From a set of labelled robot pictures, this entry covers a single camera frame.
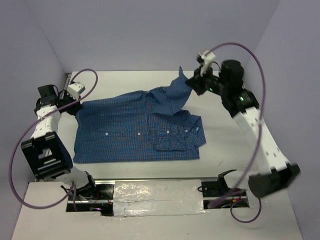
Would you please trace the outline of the blue checkered long sleeve shirt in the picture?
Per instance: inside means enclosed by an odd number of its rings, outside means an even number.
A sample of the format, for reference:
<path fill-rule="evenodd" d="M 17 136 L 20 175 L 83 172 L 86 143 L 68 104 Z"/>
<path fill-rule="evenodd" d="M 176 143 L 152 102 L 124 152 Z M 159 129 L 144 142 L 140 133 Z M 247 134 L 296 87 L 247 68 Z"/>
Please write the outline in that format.
<path fill-rule="evenodd" d="M 76 114 L 76 164 L 196 160 L 206 143 L 202 119 L 184 109 L 183 70 L 169 86 L 85 101 Z"/>

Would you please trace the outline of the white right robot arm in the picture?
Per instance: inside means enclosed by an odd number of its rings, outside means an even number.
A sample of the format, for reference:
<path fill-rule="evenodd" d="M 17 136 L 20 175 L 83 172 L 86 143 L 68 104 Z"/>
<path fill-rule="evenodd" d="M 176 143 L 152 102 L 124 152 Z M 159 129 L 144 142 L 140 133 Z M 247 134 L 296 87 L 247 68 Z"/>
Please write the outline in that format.
<path fill-rule="evenodd" d="M 256 198 L 264 198 L 288 188 L 300 174 L 300 167 L 290 163 L 277 146 L 266 123 L 260 118 L 262 106 L 244 87 L 244 68 L 237 60 L 225 60 L 217 76 L 212 61 L 199 59 L 199 68 L 187 80 L 197 95 L 206 91 L 221 97 L 223 107 L 238 124 L 253 147 L 258 147 L 255 161 L 259 173 L 248 177 L 248 186 Z"/>

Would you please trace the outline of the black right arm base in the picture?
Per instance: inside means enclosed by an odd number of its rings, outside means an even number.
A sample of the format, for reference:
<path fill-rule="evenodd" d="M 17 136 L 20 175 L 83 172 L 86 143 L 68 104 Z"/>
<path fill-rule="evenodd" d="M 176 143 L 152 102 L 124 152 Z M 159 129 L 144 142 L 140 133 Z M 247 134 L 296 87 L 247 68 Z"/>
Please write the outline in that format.
<path fill-rule="evenodd" d="M 225 175 L 235 172 L 235 169 L 224 171 L 220 173 L 215 180 L 202 180 L 201 185 L 197 188 L 199 192 L 202 193 L 203 196 L 203 208 L 205 210 L 209 209 L 208 205 L 213 200 L 223 196 L 226 194 L 230 188 L 227 185 L 225 180 Z M 235 204 L 235 208 L 248 208 L 249 203 L 247 200 L 247 194 L 243 190 L 240 194 L 234 194 L 232 196 L 228 196 L 223 202 L 219 203 L 215 208 L 216 209 L 229 209 L 232 204 Z"/>

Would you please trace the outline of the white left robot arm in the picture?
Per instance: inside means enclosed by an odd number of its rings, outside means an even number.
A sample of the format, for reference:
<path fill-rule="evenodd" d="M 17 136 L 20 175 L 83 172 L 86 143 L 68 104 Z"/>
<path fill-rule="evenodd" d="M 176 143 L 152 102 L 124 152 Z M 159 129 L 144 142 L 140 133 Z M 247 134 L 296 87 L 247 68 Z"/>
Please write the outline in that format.
<path fill-rule="evenodd" d="M 84 90 L 85 86 L 79 82 L 60 92 L 56 92 L 52 84 L 39 87 L 40 98 L 34 109 L 39 123 L 30 139 L 23 141 L 20 147 L 37 180 L 75 183 L 77 196 L 93 199 L 98 194 L 98 186 L 88 172 L 73 165 L 72 157 L 58 136 L 62 113 L 74 116 L 82 108 L 77 100 Z"/>

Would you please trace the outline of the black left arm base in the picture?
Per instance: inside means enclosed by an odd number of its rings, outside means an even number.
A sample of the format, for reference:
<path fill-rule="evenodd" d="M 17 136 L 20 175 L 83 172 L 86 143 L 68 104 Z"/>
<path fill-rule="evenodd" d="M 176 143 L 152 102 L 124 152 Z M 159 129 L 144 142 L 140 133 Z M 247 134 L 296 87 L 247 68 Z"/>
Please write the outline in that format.
<path fill-rule="evenodd" d="M 65 211 L 67 213 L 93 213 L 97 212 L 105 217 L 112 217 L 114 215 L 113 201 L 114 201 L 115 181 L 98 180 L 96 181 L 96 190 L 89 197 L 84 197 L 78 193 L 77 197 L 68 197 Z"/>

